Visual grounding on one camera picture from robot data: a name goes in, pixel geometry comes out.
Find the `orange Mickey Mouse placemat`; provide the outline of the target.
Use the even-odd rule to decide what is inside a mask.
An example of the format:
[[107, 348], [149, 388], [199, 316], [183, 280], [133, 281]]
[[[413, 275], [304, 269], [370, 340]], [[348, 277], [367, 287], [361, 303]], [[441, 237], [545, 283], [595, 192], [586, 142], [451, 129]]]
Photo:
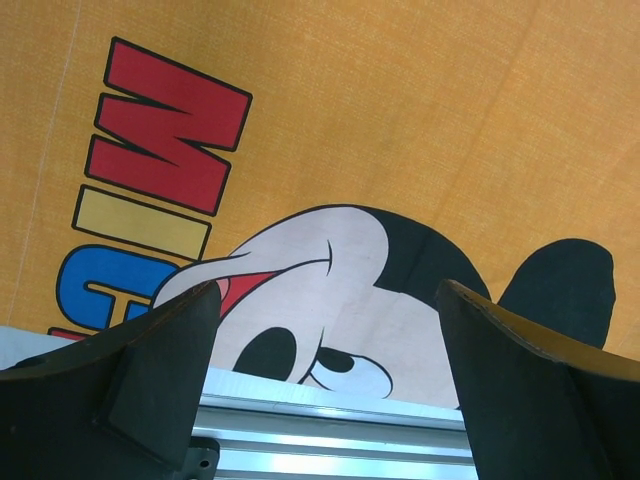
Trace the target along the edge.
[[60, 323], [70, 228], [110, 39], [253, 96], [205, 253], [354, 202], [449, 236], [493, 296], [560, 238], [601, 243], [605, 347], [639, 355], [635, 1], [7, 1], [1, 6], [1, 322]]

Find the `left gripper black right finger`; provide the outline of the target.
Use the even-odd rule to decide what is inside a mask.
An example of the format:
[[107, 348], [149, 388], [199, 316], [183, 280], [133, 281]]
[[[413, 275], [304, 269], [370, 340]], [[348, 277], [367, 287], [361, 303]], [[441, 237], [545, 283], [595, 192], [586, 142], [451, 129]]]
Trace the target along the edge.
[[437, 304], [479, 478], [638, 478], [638, 361], [452, 280], [441, 283]]

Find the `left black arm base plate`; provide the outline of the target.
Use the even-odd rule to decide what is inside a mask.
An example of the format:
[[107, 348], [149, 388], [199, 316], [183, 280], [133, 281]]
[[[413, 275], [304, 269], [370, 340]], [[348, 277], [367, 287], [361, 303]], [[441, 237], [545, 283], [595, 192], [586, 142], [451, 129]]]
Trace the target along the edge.
[[214, 480], [219, 458], [220, 444], [217, 440], [193, 436], [179, 479]]

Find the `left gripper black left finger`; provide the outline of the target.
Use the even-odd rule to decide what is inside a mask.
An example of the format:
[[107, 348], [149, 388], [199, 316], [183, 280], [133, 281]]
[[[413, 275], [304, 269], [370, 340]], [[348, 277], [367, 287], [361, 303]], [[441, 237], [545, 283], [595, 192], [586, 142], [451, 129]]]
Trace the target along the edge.
[[208, 281], [1, 373], [5, 479], [179, 479], [220, 322]]

